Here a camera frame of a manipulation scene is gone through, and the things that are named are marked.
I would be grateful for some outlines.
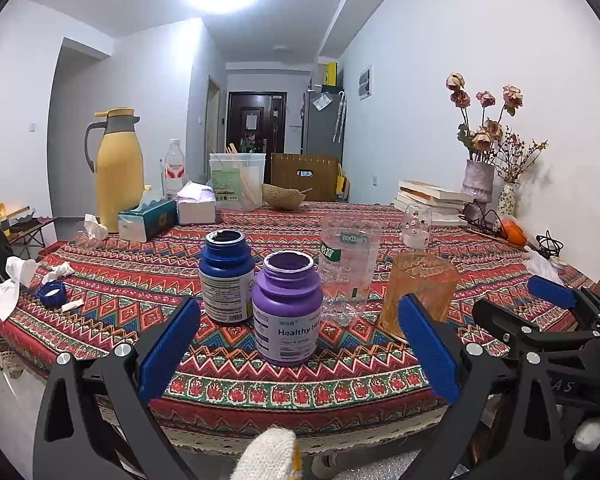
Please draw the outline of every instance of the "refrigerator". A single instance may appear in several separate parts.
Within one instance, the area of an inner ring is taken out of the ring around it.
[[[342,163],[342,145],[344,142],[344,124],[342,133],[336,136],[338,120],[338,109],[340,108],[340,95],[342,88],[330,87],[327,92],[305,92],[304,93],[304,115],[302,117],[302,143],[300,153],[303,155],[325,155],[337,157]],[[318,100],[323,93],[331,98],[331,103],[322,110],[315,107],[314,101]]]

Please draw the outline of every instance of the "open bottle mouth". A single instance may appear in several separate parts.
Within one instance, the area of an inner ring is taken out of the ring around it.
[[[314,266],[311,256],[299,251],[279,251],[264,259],[264,266],[273,272],[303,272]]]
[[[244,240],[244,233],[234,229],[220,229],[210,232],[205,238],[213,245],[231,245]]]

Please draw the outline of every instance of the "orange glass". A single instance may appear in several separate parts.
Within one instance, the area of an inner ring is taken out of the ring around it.
[[[401,252],[394,258],[384,294],[382,329],[405,341],[398,325],[398,303],[407,294],[415,294],[434,321],[446,321],[459,281],[460,273],[450,261],[424,252]]]

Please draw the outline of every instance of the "wicker bowl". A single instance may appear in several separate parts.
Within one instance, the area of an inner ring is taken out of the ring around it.
[[[285,189],[284,187],[262,184],[262,198],[273,209],[293,211],[302,203],[305,195],[297,189]]]

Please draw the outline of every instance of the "blue gripper pad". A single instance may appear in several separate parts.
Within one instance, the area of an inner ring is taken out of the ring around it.
[[[528,288],[530,294],[561,308],[574,308],[576,306],[576,298],[570,288],[558,285],[541,276],[529,278],[526,288]]]
[[[162,396],[200,326],[200,307],[191,298],[174,319],[168,321],[139,369],[138,399],[148,403]]]
[[[420,361],[434,393],[449,405],[460,396],[456,380],[457,365],[429,320],[409,297],[398,304],[398,323]]]

